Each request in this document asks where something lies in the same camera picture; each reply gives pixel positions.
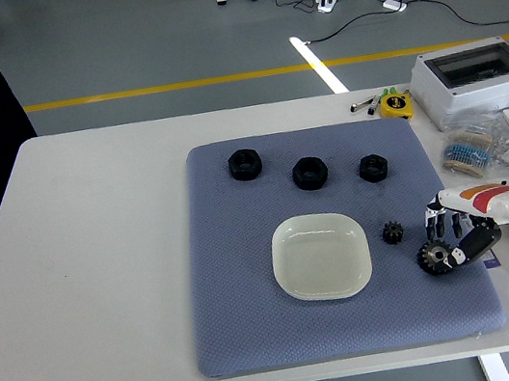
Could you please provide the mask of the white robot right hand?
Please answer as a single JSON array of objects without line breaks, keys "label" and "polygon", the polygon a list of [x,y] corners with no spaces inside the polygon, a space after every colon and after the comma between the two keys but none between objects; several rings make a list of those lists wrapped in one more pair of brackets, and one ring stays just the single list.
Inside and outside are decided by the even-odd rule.
[{"label": "white robot right hand", "polygon": [[[437,276],[475,262],[499,241],[501,226],[509,225],[509,185],[447,188],[438,192],[426,208],[428,241],[419,248],[417,261],[423,271]],[[444,215],[449,211],[453,213],[454,234],[462,231],[462,215],[467,215],[472,224],[456,246],[442,240]]]}]

